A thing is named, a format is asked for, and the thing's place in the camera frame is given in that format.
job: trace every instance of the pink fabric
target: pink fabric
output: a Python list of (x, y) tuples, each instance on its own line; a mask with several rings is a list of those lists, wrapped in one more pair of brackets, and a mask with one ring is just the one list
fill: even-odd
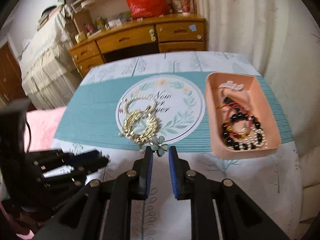
[[(31, 146), (29, 151), (48, 150), (58, 128), (66, 106), (53, 110), (35, 110), (27, 113), (27, 121), (31, 128)], [(24, 148), (27, 150), (29, 131), (26, 126)]]

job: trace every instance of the white curtain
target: white curtain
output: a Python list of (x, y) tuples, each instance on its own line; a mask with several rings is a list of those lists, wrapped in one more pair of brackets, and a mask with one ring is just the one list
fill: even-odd
[(264, 76), (300, 155), (320, 146), (320, 31), (303, 2), (196, 1), (208, 21), (208, 49), (243, 54)]

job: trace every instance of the peach plastic box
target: peach plastic box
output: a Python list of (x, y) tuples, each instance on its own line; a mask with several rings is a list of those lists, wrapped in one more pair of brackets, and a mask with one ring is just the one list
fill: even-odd
[[(227, 81), (244, 85), (244, 89), (247, 90), (250, 96), (250, 112), (259, 119), (261, 128), (265, 134), (265, 139), (267, 140), (267, 145), (254, 150), (241, 151), (231, 150), (225, 145), (221, 133), (222, 124), (228, 109), (227, 107), (216, 109), (216, 107), (220, 106), (223, 101), (221, 94), (222, 89), (219, 88), (219, 86)], [(243, 106), (248, 104), (248, 99), (243, 92), (234, 92), (225, 89), (224, 96), (229, 96)], [(209, 117), (210, 146), (218, 157), (225, 160), (258, 158), (272, 154), (278, 149), (281, 138), (276, 120), (256, 77), (240, 74), (212, 73), (206, 78), (205, 99)]]

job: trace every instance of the drawer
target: drawer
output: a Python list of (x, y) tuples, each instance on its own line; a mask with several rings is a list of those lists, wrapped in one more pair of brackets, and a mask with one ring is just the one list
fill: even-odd
[(101, 53), (106, 53), (135, 45), (156, 42), (155, 33), (152, 39), (152, 34), (149, 33), (150, 30), (154, 32), (153, 24), (119, 31), (98, 39), (97, 44)]
[(204, 22), (156, 24), (158, 41), (204, 41)]
[(86, 59), (80, 63), (78, 63), (78, 68), (83, 76), (85, 76), (89, 70), (95, 66), (103, 64), (104, 61), (101, 55)]
[(93, 41), (79, 48), (73, 49), (72, 51), (70, 51), (70, 53), (74, 58), (75, 62), (78, 63), (84, 59), (100, 54), (100, 51), (95, 41)]
[(159, 43), (159, 50), (161, 53), (173, 51), (203, 51), (205, 50), (205, 45), (202, 41), (162, 42)]

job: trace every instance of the sticker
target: sticker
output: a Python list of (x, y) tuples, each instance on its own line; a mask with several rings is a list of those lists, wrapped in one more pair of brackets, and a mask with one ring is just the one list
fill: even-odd
[(197, 27), (195, 24), (193, 25), (189, 25), (189, 29), (192, 31), (192, 32), (195, 32), (197, 30)]

